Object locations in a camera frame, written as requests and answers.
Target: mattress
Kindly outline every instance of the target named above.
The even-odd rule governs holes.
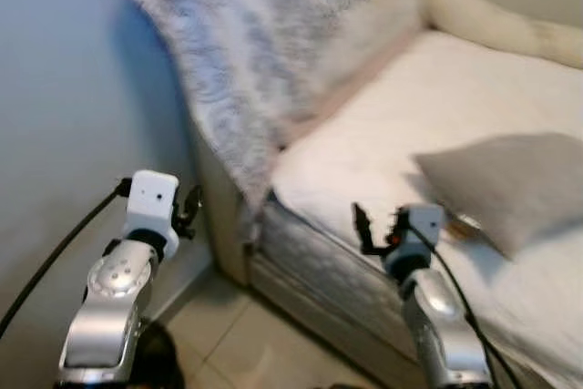
[[[358,253],[351,203],[369,212],[381,241],[396,206],[429,199],[411,154],[504,133],[581,138],[582,96],[579,70],[426,32],[335,117],[281,154],[273,176],[278,200],[326,239],[264,250],[284,257],[300,278],[315,275],[310,281],[325,299],[353,306],[369,330],[411,355],[392,286],[377,260]],[[487,334],[555,387],[580,387],[583,231],[547,236],[513,263],[482,242],[450,240],[444,233],[438,249]]]

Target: white bed sheet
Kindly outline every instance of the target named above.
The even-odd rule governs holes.
[[[410,155],[495,134],[582,138],[582,72],[497,52],[439,32],[421,35],[327,123],[281,155],[280,202],[357,245],[359,201],[380,241],[395,206],[426,199]],[[488,332],[556,387],[583,384],[583,231],[533,245],[516,262],[482,245],[443,243]]]

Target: gray pillow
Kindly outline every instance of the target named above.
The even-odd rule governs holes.
[[[512,258],[539,233],[583,220],[583,143],[512,135],[416,155],[438,198]]]

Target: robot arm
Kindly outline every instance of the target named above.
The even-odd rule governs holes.
[[[354,204],[355,227],[364,254],[379,255],[387,274],[399,285],[403,317],[414,338],[419,362],[432,389],[491,387],[486,355],[465,319],[465,309],[441,272],[429,268],[431,251],[417,233],[437,243],[444,223],[437,205],[409,205],[397,211],[387,247],[373,245],[366,214]]]
[[[56,387],[129,379],[151,283],[179,246],[173,226],[186,232],[184,222],[196,214],[195,209],[180,220],[178,185],[175,177],[150,170],[133,176],[122,239],[112,241],[89,271],[87,296],[69,327]]]

